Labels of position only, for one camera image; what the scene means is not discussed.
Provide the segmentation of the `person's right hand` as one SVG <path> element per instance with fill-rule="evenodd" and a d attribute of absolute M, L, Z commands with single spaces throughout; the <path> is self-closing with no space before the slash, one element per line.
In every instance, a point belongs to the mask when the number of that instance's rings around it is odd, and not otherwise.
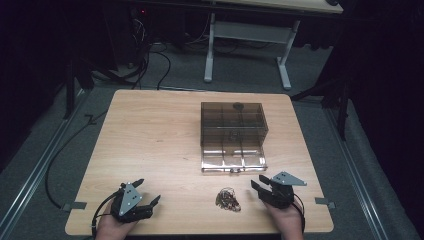
<path fill-rule="evenodd" d="M 268 203 L 264 205 L 272 216 L 275 226 L 281 232 L 283 240 L 304 240 L 300 206 L 297 202 L 285 209 L 273 207 Z"/>

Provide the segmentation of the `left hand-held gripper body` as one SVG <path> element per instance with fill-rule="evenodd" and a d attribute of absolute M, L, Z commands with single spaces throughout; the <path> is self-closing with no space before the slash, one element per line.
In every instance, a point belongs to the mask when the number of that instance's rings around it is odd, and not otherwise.
<path fill-rule="evenodd" d="M 148 219 L 153 215 L 153 209 L 147 205 L 139 206 L 142 199 L 132 183 L 122 183 L 112 202 L 110 214 L 121 223 Z"/>

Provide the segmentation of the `black stand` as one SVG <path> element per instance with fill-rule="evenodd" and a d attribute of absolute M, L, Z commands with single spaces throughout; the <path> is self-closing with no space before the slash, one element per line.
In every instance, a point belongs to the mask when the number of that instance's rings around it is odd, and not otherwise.
<path fill-rule="evenodd" d="M 345 125 L 347 119 L 347 107 L 349 100 L 350 79 L 346 77 L 335 78 L 295 94 L 290 97 L 292 101 L 299 101 L 307 96 L 323 96 L 321 106 L 323 108 L 337 108 L 336 130 L 342 140 L 346 139 Z"/>
<path fill-rule="evenodd" d="M 69 119 L 75 109 L 75 82 L 78 82 L 83 90 L 91 90 L 94 81 L 91 77 L 91 70 L 84 59 L 72 59 L 66 66 L 66 112 L 65 119 Z"/>

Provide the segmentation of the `dark computer case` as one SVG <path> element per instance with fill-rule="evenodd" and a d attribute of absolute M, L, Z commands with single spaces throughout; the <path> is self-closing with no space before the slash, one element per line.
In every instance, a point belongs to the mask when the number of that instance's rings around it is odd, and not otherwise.
<path fill-rule="evenodd" d="M 116 64 L 128 69 L 139 67 L 146 37 L 141 10 L 135 5 L 120 2 L 107 2 L 103 5 L 103 10 Z"/>

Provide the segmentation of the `clear brown drawer box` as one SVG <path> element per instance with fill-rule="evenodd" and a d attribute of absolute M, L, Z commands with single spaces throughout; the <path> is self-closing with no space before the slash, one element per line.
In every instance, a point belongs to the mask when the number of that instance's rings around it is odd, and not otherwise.
<path fill-rule="evenodd" d="M 261 103 L 202 102 L 204 155 L 261 155 L 268 125 Z"/>

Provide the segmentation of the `clear brown divided drawer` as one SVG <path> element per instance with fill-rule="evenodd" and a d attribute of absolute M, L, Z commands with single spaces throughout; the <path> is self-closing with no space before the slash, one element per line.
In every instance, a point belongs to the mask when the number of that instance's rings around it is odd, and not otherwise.
<path fill-rule="evenodd" d="M 267 168 L 266 159 L 261 149 L 203 149 L 201 153 L 202 172 L 242 173 L 266 171 Z"/>

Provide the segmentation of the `grey table bracket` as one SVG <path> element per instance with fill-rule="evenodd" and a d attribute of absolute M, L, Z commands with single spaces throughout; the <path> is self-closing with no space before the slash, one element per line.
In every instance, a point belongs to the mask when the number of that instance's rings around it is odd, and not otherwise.
<path fill-rule="evenodd" d="M 72 202 L 72 203 L 65 203 L 62 206 L 62 210 L 65 212 L 71 212 L 73 209 L 81 209 L 84 210 L 86 208 L 87 203 L 86 202 Z"/>
<path fill-rule="evenodd" d="M 318 205 L 326 205 L 328 209 L 335 209 L 336 204 L 333 201 L 330 201 L 328 198 L 325 197 L 315 197 L 315 203 Z"/>

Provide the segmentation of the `white frame desk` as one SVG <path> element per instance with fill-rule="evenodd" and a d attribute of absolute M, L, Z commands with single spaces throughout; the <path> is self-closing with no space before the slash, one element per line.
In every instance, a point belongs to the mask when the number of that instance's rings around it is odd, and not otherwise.
<path fill-rule="evenodd" d="M 236 6 L 253 7 L 259 10 L 288 10 L 294 13 L 342 14 L 343 8 L 338 0 L 210 0 L 213 7 L 218 3 L 235 4 Z M 259 23 L 242 23 L 235 20 L 217 20 L 214 13 L 209 17 L 209 39 L 204 81 L 213 79 L 214 42 L 216 38 L 246 40 L 262 43 L 282 44 L 284 50 L 276 58 L 280 79 L 285 90 L 291 89 L 286 61 L 298 32 L 301 20 L 295 18 L 288 26 L 271 26 Z"/>

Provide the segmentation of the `person's left hand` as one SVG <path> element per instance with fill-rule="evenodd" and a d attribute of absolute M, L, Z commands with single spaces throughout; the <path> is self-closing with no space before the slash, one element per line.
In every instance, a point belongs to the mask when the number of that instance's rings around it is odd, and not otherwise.
<path fill-rule="evenodd" d="M 138 222 L 121 223 L 112 215 L 111 202 L 109 202 L 103 212 L 103 216 L 97 225 L 95 240 L 125 240 L 127 235 L 133 230 Z"/>

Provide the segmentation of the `metal floor rail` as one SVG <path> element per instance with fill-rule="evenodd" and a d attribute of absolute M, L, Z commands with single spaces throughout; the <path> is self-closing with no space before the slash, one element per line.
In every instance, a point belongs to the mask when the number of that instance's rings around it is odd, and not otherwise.
<path fill-rule="evenodd" d="M 74 109 L 67 114 L 67 94 L 62 90 L 53 106 L 31 128 L 12 161 L 0 173 L 0 240 L 10 239 L 43 180 L 48 164 L 90 93 L 90 90 L 78 90 Z"/>
<path fill-rule="evenodd" d="M 335 136 L 339 148 L 341 149 L 343 160 L 346 165 L 346 170 L 351 181 L 351 185 L 355 191 L 356 197 L 361 206 L 362 212 L 366 218 L 368 226 L 373 234 L 375 240 L 389 240 L 387 232 L 382 224 L 380 216 L 377 212 L 374 201 L 372 200 L 364 181 L 358 171 L 353 156 L 348 148 L 348 144 L 340 136 L 337 129 L 337 120 L 332 110 L 323 110 L 327 121 L 331 126 L 333 135 Z"/>

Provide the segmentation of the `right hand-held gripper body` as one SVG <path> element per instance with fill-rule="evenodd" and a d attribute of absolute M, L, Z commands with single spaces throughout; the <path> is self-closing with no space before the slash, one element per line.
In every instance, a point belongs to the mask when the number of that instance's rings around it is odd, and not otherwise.
<path fill-rule="evenodd" d="M 294 202 L 294 186 L 306 186 L 307 183 L 296 176 L 282 171 L 272 178 L 272 187 L 260 198 L 265 203 L 279 209 L 288 208 Z"/>

